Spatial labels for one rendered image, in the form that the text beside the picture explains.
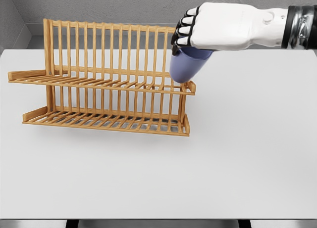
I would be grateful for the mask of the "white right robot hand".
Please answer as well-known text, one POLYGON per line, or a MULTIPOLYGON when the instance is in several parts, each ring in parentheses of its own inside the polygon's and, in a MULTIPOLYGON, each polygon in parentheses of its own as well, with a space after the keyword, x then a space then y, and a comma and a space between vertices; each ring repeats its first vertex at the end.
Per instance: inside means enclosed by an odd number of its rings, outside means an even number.
POLYGON ((242 50, 252 44, 257 9, 251 5, 205 2, 189 9, 176 25, 172 54, 183 47, 208 50, 242 50))

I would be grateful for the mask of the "wooden two-tier dish rack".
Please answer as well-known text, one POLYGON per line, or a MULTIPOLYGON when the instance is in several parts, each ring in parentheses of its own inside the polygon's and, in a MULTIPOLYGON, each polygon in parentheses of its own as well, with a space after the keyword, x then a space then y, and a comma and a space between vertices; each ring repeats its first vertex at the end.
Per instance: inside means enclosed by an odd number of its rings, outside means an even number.
POLYGON ((167 49, 172 27, 43 20, 45 68, 12 71, 11 83, 43 85, 47 104, 24 124, 185 136, 186 97, 167 49))

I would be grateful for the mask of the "blue cup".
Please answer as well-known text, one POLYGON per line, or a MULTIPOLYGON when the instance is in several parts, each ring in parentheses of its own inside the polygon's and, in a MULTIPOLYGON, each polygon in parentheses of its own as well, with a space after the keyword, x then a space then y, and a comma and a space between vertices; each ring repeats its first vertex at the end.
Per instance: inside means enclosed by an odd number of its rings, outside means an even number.
POLYGON ((182 37, 173 36, 171 40, 172 57, 169 73, 174 81, 185 83, 200 71, 211 57, 213 50, 206 37, 193 36, 192 44, 177 45, 176 40, 179 38, 182 37))

